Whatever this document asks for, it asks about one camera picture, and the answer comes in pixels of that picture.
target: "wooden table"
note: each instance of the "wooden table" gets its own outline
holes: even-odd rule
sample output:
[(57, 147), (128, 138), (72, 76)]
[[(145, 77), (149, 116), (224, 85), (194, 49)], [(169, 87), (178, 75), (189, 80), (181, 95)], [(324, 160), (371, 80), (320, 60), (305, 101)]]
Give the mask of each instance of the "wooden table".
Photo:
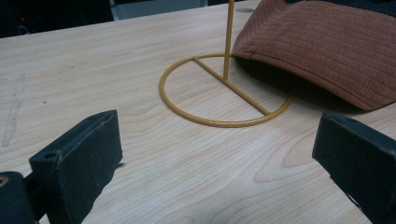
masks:
[[(235, 12), (233, 42), (249, 16)], [(0, 39), (0, 171), (28, 175), (28, 159), (41, 148), (86, 117), (117, 109), (126, 165), (84, 223), (369, 222), (312, 159), (312, 148), (323, 111), (396, 138), (396, 104), (362, 113), (303, 85), (280, 117), (224, 129), (185, 120), (163, 103), (166, 68), (224, 51), (226, 17), (223, 5)], [(206, 61), (222, 67), (221, 59)], [(269, 107), (282, 103), (279, 90), (235, 61), (230, 80)], [(165, 88), (195, 115), (260, 115), (194, 63), (178, 68)]]

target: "vertical pole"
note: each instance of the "vertical pole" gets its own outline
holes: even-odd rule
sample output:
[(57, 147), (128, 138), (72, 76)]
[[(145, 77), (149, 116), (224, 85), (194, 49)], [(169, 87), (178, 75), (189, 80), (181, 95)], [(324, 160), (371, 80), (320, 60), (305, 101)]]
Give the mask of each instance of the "vertical pole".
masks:
[(228, 3), (228, 19), (227, 19), (227, 35), (225, 39), (225, 54), (224, 54), (224, 70), (223, 78), (227, 81), (228, 69), (230, 65), (230, 51), (231, 51), (231, 34), (233, 31), (233, 5), (234, 0), (230, 0)]

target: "brown hat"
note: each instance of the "brown hat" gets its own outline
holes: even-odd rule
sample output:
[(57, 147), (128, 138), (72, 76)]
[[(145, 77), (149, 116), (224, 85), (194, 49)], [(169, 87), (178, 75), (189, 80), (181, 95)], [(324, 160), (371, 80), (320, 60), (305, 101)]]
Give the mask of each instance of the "brown hat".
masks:
[(396, 1), (262, 0), (233, 55), (303, 77), (374, 110), (396, 101)]

